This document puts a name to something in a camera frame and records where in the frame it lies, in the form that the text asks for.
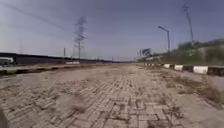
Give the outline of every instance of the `lamp post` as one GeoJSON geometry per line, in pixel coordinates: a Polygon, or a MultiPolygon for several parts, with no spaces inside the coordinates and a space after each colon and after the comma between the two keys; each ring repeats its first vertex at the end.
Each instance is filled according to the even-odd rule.
{"type": "Polygon", "coordinates": [[[165,29],[165,28],[163,28],[163,27],[161,27],[161,26],[158,26],[158,28],[160,28],[160,29],[162,29],[162,30],[164,30],[164,31],[167,32],[168,53],[170,53],[170,32],[169,32],[167,29],[165,29]]]}

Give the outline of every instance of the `striped curb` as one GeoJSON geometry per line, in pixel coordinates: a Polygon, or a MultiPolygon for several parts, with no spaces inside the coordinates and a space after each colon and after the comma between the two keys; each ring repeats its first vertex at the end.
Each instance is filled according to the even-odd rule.
{"type": "Polygon", "coordinates": [[[224,67],[221,66],[193,66],[193,65],[175,65],[175,64],[145,64],[146,66],[162,66],[167,69],[177,71],[188,71],[204,75],[224,76],[224,67]]]}

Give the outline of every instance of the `sky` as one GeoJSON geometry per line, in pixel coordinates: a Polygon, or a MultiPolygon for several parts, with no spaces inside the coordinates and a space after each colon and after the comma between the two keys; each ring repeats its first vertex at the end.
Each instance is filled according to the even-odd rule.
{"type": "Polygon", "coordinates": [[[223,0],[0,0],[0,52],[77,56],[75,24],[85,16],[83,58],[130,60],[137,51],[167,51],[190,41],[183,5],[189,6],[194,38],[224,36],[223,0]]]}

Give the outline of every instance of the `curb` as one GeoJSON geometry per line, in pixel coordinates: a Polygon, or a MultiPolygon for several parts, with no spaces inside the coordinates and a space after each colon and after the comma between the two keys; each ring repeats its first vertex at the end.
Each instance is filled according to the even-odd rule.
{"type": "Polygon", "coordinates": [[[4,75],[15,75],[15,74],[26,74],[26,73],[40,73],[44,71],[54,71],[59,69],[75,69],[75,68],[88,68],[100,65],[68,65],[68,66],[52,66],[52,67],[37,67],[37,68],[23,68],[14,70],[0,70],[0,76],[4,75]]]}
{"type": "Polygon", "coordinates": [[[144,64],[145,66],[162,66],[167,69],[177,71],[187,71],[204,75],[224,76],[224,67],[222,66],[194,66],[194,65],[175,65],[175,64],[144,64]]]}

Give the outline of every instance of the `cobblestone road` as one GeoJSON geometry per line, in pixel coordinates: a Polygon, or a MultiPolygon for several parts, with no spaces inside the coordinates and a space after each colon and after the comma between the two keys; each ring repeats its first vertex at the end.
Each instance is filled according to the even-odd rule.
{"type": "Polygon", "coordinates": [[[134,65],[24,74],[0,83],[10,128],[202,127],[184,117],[157,73],[134,65]]]}

